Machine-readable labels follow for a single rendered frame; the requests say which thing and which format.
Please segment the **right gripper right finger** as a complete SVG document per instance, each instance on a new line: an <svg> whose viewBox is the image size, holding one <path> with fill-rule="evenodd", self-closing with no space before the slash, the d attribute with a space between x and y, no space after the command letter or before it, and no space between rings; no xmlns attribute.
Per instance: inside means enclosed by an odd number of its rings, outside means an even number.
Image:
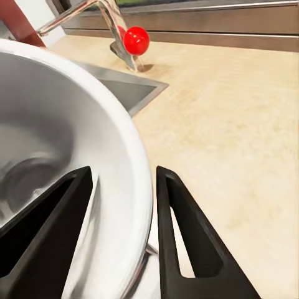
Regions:
<svg viewBox="0 0 299 299"><path fill-rule="evenodd" d="M261 299L181 178L156 167L161 299ZM181 275L171 207L195 278Z"/></svg>

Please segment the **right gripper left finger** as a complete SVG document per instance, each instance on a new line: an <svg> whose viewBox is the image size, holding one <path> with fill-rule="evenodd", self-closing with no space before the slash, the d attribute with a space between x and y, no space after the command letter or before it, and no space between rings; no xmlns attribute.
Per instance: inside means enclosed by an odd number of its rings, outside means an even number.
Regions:
<svg viewBox="0 0 299 299"><path fill-rule="evenodd" d="M0 299L62 298L92 191L73 170L0 228Z"/></svg>

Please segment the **coffee cup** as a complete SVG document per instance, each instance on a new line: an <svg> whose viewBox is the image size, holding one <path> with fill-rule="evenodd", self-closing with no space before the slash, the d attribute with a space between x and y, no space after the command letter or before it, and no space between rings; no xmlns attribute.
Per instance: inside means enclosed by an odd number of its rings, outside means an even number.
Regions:
<svg viewBox="0 0 299 299"><path fill-rule="evenodd" d="M72 61L0 39L0 228L86 166L93 191L61 299L161 299L152 170L135 123Z"/></svg>

